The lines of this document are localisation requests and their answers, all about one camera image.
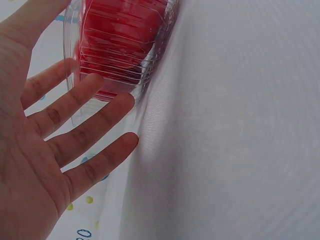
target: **red food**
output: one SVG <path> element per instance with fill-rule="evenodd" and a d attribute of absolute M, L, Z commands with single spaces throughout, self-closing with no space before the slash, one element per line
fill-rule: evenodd
<path fill-rule="evenodd" d="M 103 95 L 113 98 L 132 91 L 140 82 L 141 63 L 154 45 L 167 3 L 82 0 L 80 38 L 75 46 L 80 74 L 75 75 L 75 84 L 86 74 L 98 73 L 109 80 L 97 98 L 106 100 Z"/>

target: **white sheet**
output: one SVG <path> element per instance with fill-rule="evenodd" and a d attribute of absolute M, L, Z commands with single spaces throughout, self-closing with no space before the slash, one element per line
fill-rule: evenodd
<path fill-rule="evenodd" d="M 319 238 L 319 10 L 199 0 L 180 16 L 112 239 Z"/>

